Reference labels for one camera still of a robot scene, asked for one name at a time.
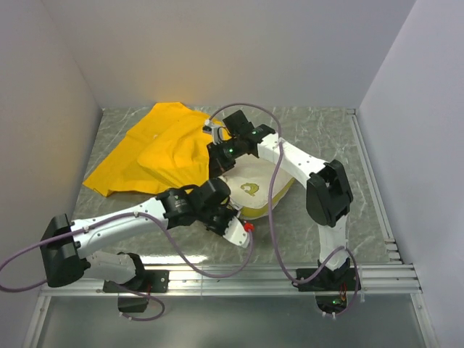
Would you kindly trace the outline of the cream dotted foam pillow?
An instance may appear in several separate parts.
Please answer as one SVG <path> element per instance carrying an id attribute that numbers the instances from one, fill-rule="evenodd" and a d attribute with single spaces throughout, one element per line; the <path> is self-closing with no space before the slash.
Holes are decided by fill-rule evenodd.
<path id="1" fill-rule="evenodd" d="M 252 155 L 236 159 L 234 168 L 220 176 L 231 190 L 231 203 L 245 220 L 268 215 L 268 193 L 275 165 Z"/>

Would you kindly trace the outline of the yellow printed pillowcase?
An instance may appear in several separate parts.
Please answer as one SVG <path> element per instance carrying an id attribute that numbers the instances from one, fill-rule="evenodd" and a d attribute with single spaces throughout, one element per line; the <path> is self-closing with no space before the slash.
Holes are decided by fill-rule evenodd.
<path id="1" fill-rule="evenodd" d="M 102 196 L 136 191 L 160 194 L 169 188 L 209 179 L 207 145 L 202 128 L 209 115 L 180 102 L 155 104 L 93 169 L 83 185 Z"/>

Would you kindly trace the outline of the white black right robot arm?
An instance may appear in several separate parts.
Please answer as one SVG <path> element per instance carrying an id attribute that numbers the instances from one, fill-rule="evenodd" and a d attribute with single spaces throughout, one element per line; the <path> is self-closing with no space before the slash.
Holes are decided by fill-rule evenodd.
<path id="1" fill-rule="evenodd" d="M 353 260 L 347 251 L 347 216 L 353 202 L 352 190 L 343 164 L 318 159 L 281 138 L 268 125 L 255 126 L 238 110 L 223 125 L 211 118 L 203 131 L 212 136 L 208 144 L 210 172 L 215 175 L 232 169 L 236 159 L 250 154 L 275 165 L 275 179 L 284 170 L 306 190 L 305 207 L 318 226 L 320 255 L 318 269 L 308 278 L 291 277 L 298 286 L 309 284 L 318 291 L 336 291 L 347 277 Z"/>

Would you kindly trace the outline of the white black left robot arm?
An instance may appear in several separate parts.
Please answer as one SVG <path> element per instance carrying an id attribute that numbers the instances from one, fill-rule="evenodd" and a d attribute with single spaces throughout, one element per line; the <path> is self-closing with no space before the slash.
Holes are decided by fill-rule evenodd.
<path id="1" fill-rule="evenodd" d="M 70 221 L 66 214 L 53 217 L 41 239 L 46 284 L 70 285 L 82 277 L 112 281 L 129 291 L 146 283 L 141 258 L 134 253 L 111 254 L 110 244 L 150 232 L 153 227 L 169 231 L 201 223 L 238 247 L 249 246 L 249 234 L 239 211 L 229 206 L 231 190 L 219 178 L 202 185 L 169 188 L 154 197 L 110 214 Z"/>

